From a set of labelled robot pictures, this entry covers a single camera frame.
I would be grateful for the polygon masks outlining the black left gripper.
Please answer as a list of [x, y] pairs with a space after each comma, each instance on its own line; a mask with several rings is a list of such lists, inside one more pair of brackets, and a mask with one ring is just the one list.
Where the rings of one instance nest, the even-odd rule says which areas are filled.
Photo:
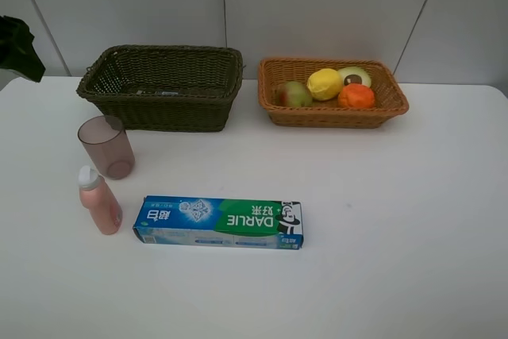
[[45, 66], [33, 47], [34, 35], [21, 19], [1, 16], [1, 69], [39, 83]]

